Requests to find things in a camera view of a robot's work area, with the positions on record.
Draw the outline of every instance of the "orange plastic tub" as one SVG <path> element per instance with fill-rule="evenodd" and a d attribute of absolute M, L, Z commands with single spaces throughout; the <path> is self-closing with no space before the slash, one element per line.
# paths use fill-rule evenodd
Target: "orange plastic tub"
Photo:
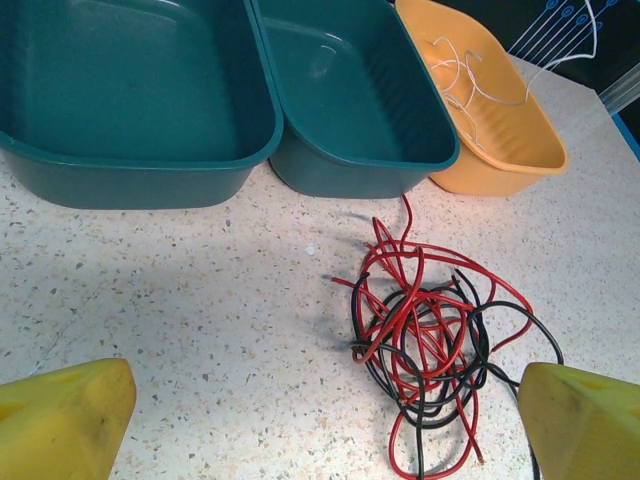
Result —
<path fill-rule="evenodd" d="M 456 68 L 453 49 L 460 61 L 468 61 L 484 92 L 506 103 L 524 100 L 526 83 L 491 32 L 429 0 L 396 0 L 396 8 L 441 94 L 447 90 L 447 108 L 461 140 L 460 157 L 432 174 L 434 182 L 453 193 L 504 196 L 566 171 L 566 149 L 533 95 L 521 105 L 504 105 L 474 92 L 467 70 Z M 450 101 L 466 104 L 471 93 L 467 113 Z"/>

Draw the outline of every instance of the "red wire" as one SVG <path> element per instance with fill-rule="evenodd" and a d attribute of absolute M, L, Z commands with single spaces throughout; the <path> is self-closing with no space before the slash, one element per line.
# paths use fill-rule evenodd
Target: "red wire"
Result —
<path fill-rule="evenodd" d="M 398 350 L 404 350 L 403 341 L 412 340 L 417 346 L 419 360 L 416 364 L 421 368 L 420 374 L 424 380 L 425 392 L 433 392 L 442 387 L 442 382 L 437 379 L 442 375 L 451 375 L 456 369 L 465 368 L 468 360 L 462 351 L 463 340 L 466 337 L 467 330 L 471 328 L 471 335 L 478 336 L 476 327 L 469 327 L 467 322 L 467 314 L 476 308 L 476 305 L 466 303 L 461 300 L 450 298 L 442 292 L 430 292 L 421 290 L 423 275 L 425 272 L 426 262 L 440 262 L 450 265 L 457 269 L 467 269 L 487 278 L 489 280 L 489 295 L 486 302 L 494 300 L 498 288 L 502 288 L 514 296 L 529 312 L 533 313 L 533 309 L 526 298 L 524 298 L 516 289 L 506 283 L 497 275 L 453 250 L 429 245 L 425 243 L 417 243 L 408 241 L 407 238 L 413 224 L 413 213 L 409 200 L 406 196 L 402 197 L 404 205 L 407 209 L 407 225 L 402 233 L 401 239 L 395 240 L 387 227 L 377 218 L 373 218 L 373 230 L 377 240 L 376 245 L 366 244 L 369 252 L 365 255 L 360 269 L 360 276 L 369 273 L 374 265 L 380 266 L 383 271 L 390 275 L 398 284 L 404 293 L 403 304 L 394 314 L 393 318 L 384 323 L 382 320 L 386 318 L 390 312 L 388 306 L 385 306 L 370 289 L 367 280 L 362 282 L 360 290 L 357 292 L 357 318 L 356 321 L 363 332 L 363 339 L 370 341 L 371 345 L 362 354 L 361 352 L 353 353 L 353 359 L 358 364 L 363 364 L 371 360 L 377 368 L 382 368 L 382 359 L 379 356 L 379 346 L 383 341 L 390 341 L 391 345 Z M 407 278 L 404 262 L 406 260 L 417 260 L 416 275 L 413 281 Z M 334 282 L 355 288 L 355 285 L 347 280 L 333 278 Z M 363 315 L 362 299 L 364 297 L 365 304 L 370 314 L 376 317 L 378 322 L 369 327 L 365 324 Z M 421 325 L 418 318 L 418 309 L 428 308 L 435 318 L 435 323 L 429 325 Z M 446 316 L 444 311 L 453 312 L 453 315 Z M 403 338 L 403 329 L 406 328 L 406 338 Z M 499 342 L 493 351 L 513 342 L 524 335 L 532 326 L 532 322 L 528 321 L 523 328 L 515 334 L 507 337 Z M 409 404 L 415 404 L 420 398 L 420 390 L 415 382 L 403 379 L 403 373 L 409 376 L 415 376 L 416 372 L 407 365 L 406 361 L 400 356 L 392 354 L 386 357 L 390 362 L 389 376 L 395 384 L 396 391 L 400 397 L 400 401 Z M 458 382 L 451 381 L 452 388 L 456 388 Z M 425 475 L 426 480 L 437 480 L 457 472 L 468 460 L 471 451 L 475 451 L 478 460 L 483 463 L 482 453 L 476 442 L 475 436 L 478 427 L 479 402 L 477 390 L 472 391 L 472 407 L 473 415 L 471 422 L 467 418 L 460 394 L 455 398 L 455 408 L 458 411 L 460 420 L 467 433 L 468 440 L 464 451 L 458 461 L 451 467 L 437 473 Z M 395 445 L 398 432 L 404 419 L 402 412 L 398 414 L 391 429 L 389 438 L 389 460 L 393 470 L 402 478 L 407 480 L 416 480 L 417 476 L 405 472 L 397 463 L 395 458 Z"/>

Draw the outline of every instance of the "plastic tub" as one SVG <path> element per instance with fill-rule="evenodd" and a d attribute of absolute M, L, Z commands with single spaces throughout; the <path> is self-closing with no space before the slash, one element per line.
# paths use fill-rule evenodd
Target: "plastic tub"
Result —
<path fill-rule="evenodd" d="M 386 0 L 255 0 L 287 127 L 271 157 L 295 190 L 402 195 L 458 156 L 440 96 Z"/>
<path fill-rule="evenodd" d="M 77 208 L 223 202 L 279 144 L 249 0 L 2 0 L 0 148 Z"/>
<path fill-rule="evenodd" d="M 397 0 L 397 11 L 420 51 L 431 67 L 454 58 L 451 47 L 440 41 L 447 38 L 461 60 L 467 51 L 482 61 L 470 60 L 477 84 L 487 93 L 507 102 L 524 99 L 526 84 L 495 37 L 471 17 L 426 0 Z M 444 88 L 455 80 L 455 68 L 430 70 L 436 83 Z M 473 84 L 461 70 L 449 92 L 466 102 Z M 537 180 L 563 173 L 568 168 L 567 152 L 560 137 L 533 95 L 520 106 L 507 106 L 476 93 L 468 112 L 473 124 L 459 108 L 447 105 L 462 147 L 458 161 L 450 169 L 431 176 L 445 190 L 472 195 L 511 195 Z"/>

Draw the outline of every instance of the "electrical wire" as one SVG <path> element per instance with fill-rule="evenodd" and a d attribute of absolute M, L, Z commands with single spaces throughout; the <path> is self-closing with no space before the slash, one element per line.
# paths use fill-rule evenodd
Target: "electrical wire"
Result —
<path fill-rule="evenodd" d="M 384 224 L 374 218 L 377 243 L 367 244 L 369 253 L 364 258 L 358 280 L 355 283 L 335 277 L 332 280 L 352 288 L 353 360 L 365 365 L 399 410 L 389 437 L 391 467 L 407 480 L 437 480 L 460 470 L 472 452 L 480 463 L 484 462 L 475 437 L 479 392 L 489 373 L 504 382 L 517 401 L 520 384 L 490 361 L 491 353 L 520 338 L 535 325 L 549 341 L 556 361 L 564 364 L 564 358 L 549 330 L 534 316 L 531 305 L 512 286 L 453 250 L 408 241 L 413 214 L 406 196 L 402 199 L 408 221 L 401 239 L 394 239 Z M 408 278 L 405 269 L 408 261 L 413 264 L 417 261 L 413 279 Z M 453 267 L 451 278 L 439 286 L 424 287 L 423 276 L 429 262 Z M 376 265 L 398 286 L 383 299 L 369 288 L 371 270 Z M 488 280 L 486 299 L 480 298 L 476 286 L 463 270 Z M 498 292 L 503 290 L 517 303 L 496 299 Z M 526 322 L 520 330 L 491 347 L 486 315 L 497 308 L 516 311 L 526 318 Z M 371 318 L 365 322 L 367 311 Z M 441 429 L 456 420 L 462 423 L 467 435 L 462 454 L 448 468 L 427 474 L 423 431 Z M 396 459 L 395 446 L 403 422 L 415 428 L 418 463 L 415 474 L 403 470 Z M 540 469 L 531 447 L 530 454 L 533 477 L 540 479 Z"/>
<path fill-rule="evenodd" d="M 584 0 L 584 4 L 587 8 L 587 13 L 589 16 L 589 22 L 591 24 L 591 31 L 592 31 L 592 38 L 593 38 L 593 44 L 592 44 L 592 48 L 591 48 L 591 53 L 578 53 L 578 54 L 573 54 L 573 55 L 567 55 L 555 60 L 552 60 L 550 62 L 548 62 L 547 64 L 545 64 L 542 68 L 540 68 L 540 70 L 531 78 L 531 80 L 529 80 L 527 82 L 527 88 L 525 90 L 525 95 L 524 95 L 524 99 L 518 102 L 509 102 L 506 100 L 503 100 L 501 98 L 498 98 L 494 95 L 491 95 L 487 92 L 485 92 L 482 88 L 480 88 L 480 86 L 478 85 L 477 81 L 476 81 L 476 77 L 473 73 L 473 70 L 471 69 L 471 66 L 469 64 L 469 58 L 474 58 L 475 60 L 482 62 L 482 57 L 477 54 L 476 52 L 472 51 L 472 50 L 468 50 L 465 52 L 465 61 L 462 62 L 460 60 L 460 56 L 458 55 L 456 48 L 453 46 L 453 44 L 451 43 L 451 41 L 449 39 L 447 39 L 446 37 L 439 37 L 437 38 L 434 42 L 432 42 L 433 46 L 436 46 L 440 41 L 445 41 L 449 47 L 451 48 L 451 50 L 454 53 L 455 59 L 452 60 L 443 60 L 441 62 L 436 63 L 435 65 L 431 66 L 431 69 L 435 69 L 438 67 L 442 67 L 442 66 L 448 66 L 451 64 L 455 64 L 456 65 L 456 77 L 454 82 L 449 85 L 449 87 L 447 87 L 445 90 L 443 90 L 444 92 L 450 90 L 455 83 L 458 81 L 458 79 L 460 78 L 460 67 L 464 68 L 469 76 L 469 79 L 471 80 L 471 83 L 473 84 L 473 89 L 471 90 L 471 94 L 469 96 L 469 99 L 467 100 L 467 102 L 463 105 L 463 110 L 466 109 L 469 104 L 471 103 L 471 100 L 473 99 L 473 96 L 476 92 L 478 92 L 480 95 L 482 95 L 483 97 L 488 98 L 489 100 L 492 100 L 496 103 L 500 103 L 502 105 L 507 105 L 507 106 L 511 106 L 511 107 L 517 107 L 520 105 L 523 105 L 524 103 L 527 102 L 527 100 L 529 100 L 529 96 L 531 94 L 531 85 L 533 84 L 533 82 L 538 78 L 539 75 L 542 74 L 542 72 L 544 72 L 545 70 L 549 70 L 550 68 L 556 67 L 558 65 L 560 65 L 561 63 L 565 63 L 571 60 L 578 60 L 578 59 L 588 59 L 588 60 L 593 60 L 594 58 L 596 58 L 596 54 L 598 53 L 598 26 L 596 24 L 596 17 L 595 14 L 593 12 L 593 7 L 591 6 L 591 1 L 590 0 Z"/>

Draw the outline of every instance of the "speckled countertop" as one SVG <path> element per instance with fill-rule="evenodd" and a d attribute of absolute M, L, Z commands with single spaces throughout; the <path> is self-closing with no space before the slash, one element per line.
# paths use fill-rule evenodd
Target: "speckled countertop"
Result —
<path fill-rule="evenodd" d="M 425 181 L 410 193 L 412 237 L 516 286 L 569 365 L 640 382 L 640 165 L 595 93 L 555 75 L 535 90 L 569 172 L 512 198 Z M 396 408 L 352 363 L 349 292 L 326 276 L 355 277 L 369 217 L 398 231 L 398 200 L 304 197 L 262 165 L 217 207 L 75 211 L 35 198 L 0 163 L 0 215 L 0 383 L 127 358 L 138 403 L 113 479 L 394 478 Z M 496 313 L 490 332 L 518 321 Z M 495 361 L 521 372 L 552 358 L 532 332 Z M 427 465 L 464 438 L 459 426 L 427 434 Z M 494 380 L 478 441 L 486 464 L 454 478 L 531 477 L 517 410 Z M 399 450 L 413 449 L 407 431 Z"/>

